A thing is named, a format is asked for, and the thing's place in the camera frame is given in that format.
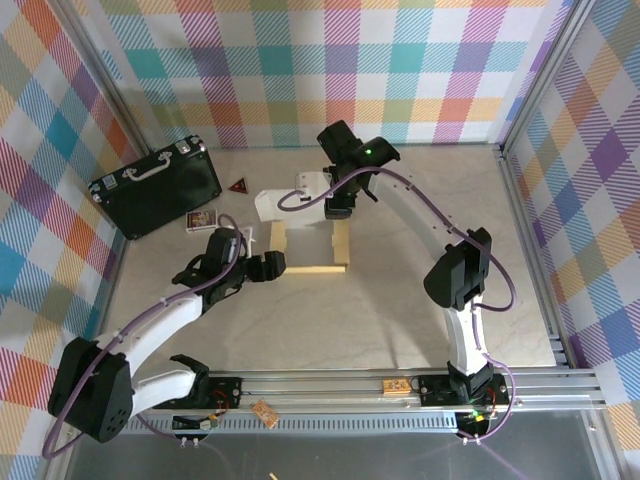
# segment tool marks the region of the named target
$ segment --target suitcase handle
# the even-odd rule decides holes
[[[149,178],[152,175],[155,175],[156,173],[161,172],[162,170],[166,170],[167,168],[169,168],[169,165],[171,165],[171,159],[169,157],[171,157],[171,152],[161,153],[160,156],[158,157],[158,160],[164,160],[164,163],[156,168],[152,168],[148,172],[145,172],[139,176],[134,175],[136,172],[135,168],[127,168],[126,170],[127,177],[129,177],[134,182],[140,182],[145,178]]]

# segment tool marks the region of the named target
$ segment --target beige floor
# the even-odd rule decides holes
[[[403,161],[423,176],[426,192],[461,228],[484,226],[493,252],[518,288],[518,306],[486,313],[490,353],[513,366],[554,363],[493,153],[488,146],[407,147]],[[213,151],[223,188],[245,176],[250,195],[225,191],[212,202],[239,223],[254,223],[261,252],[268,226],[258,223],[253,197],[265,188],[291,188],[296,172],[326,166],[319,148]],[[204,252],[207,233],[188,234],[177,220],[130,243],[105,329],[124,325],[157,301],[175,273]],[[442,312],[422,287],[433,262],[420,241],[383,204],[365,195],[351,220],[346,274],[290,275],[247,284],[154,355],[190,355],[212,369],[444,367],[448,339]],[[507,301],[492,269],[485,301]]]

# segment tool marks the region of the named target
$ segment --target table surface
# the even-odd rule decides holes
[[[517,306],[483,314],[489,352],[513,366],[554,365],[491,147],[399,151],[458,227],[483,226],[491,233],[492,251],[513,277]],[[254,197],[263,189],[292,188],[296,173],[328,164],[320,148],[211,151],[211,158],[223,189],[241,177],[247,180],[249,195],[225,190],[210,206],[240,224],[253,224],[257,253],[268,249],[270,227],[259,223]],[[209,234],[187,233],[181,218],[130,242],[103,330],[124,326],[157,302],[171,278],[205,251]],[[148,364],[182,353],[212,370],[444,367],[449,349],[444,315],[422,286],[433,261],[420,240],[386,205],[365,195],[350,219],[350,237],[346,273],[246,283],[240,294],[169,339]],[[484,300],[508,300],[495,268]]]

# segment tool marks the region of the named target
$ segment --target black suitcase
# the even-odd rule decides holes
[[[192,135],[91,182],[93,200],[135,240],[222,193],[209,154]]]

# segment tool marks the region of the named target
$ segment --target red triangle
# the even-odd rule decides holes
[[[247,188],[247,181],[242,177],[236,183],[229,187],[229,190],[237,193],[249,193],[249,189]]]

